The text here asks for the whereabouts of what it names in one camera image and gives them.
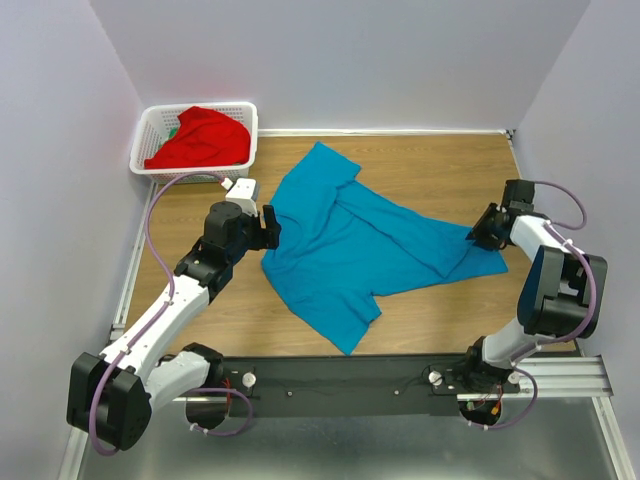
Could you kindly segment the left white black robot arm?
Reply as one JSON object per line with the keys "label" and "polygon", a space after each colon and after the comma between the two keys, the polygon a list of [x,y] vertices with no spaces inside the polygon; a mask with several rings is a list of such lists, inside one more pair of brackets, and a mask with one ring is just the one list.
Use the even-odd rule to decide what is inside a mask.
{"label": "left white black robot arm", "polygon": [[204,233],[168,275],[152,306],[98,355],[82,353],[72,364],[66,420],[86,432],[103,456],[130,449],[152,414],[186,393],[214,393],[222,357],[194,344],[169,361],[162,355],[180,331],[230,282],[234,266],[250,251],[274,250],[281,226],[273,206],[250,215],[239,203],[213,204]]}

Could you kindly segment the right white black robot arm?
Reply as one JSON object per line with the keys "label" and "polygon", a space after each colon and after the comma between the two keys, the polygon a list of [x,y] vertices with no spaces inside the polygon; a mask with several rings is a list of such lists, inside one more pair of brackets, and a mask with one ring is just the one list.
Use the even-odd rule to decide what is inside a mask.
{"label": "right white black robot arm", "polygon": [[608,273],[603,257],[583,252],[530,208],[496,203],[489,204],[467,238],[494,252],[516,246],[531,261],[515,317],[468,348],[459,370],[467,389],[480,392],[503,384],[541,347],[594,333]]}

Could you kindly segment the blue t shirt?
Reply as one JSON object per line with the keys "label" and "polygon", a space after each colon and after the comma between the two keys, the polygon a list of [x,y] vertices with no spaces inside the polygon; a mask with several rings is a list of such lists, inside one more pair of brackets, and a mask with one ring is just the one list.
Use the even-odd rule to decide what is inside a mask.
{"label": "blue t shirt", "polygon": [[358,181],[360,170],[316,143],[271,200],[281,233],[262,260],[289,310],[345,355],[380,316],[377,297],[508,270],[468,227],[391,202]]}

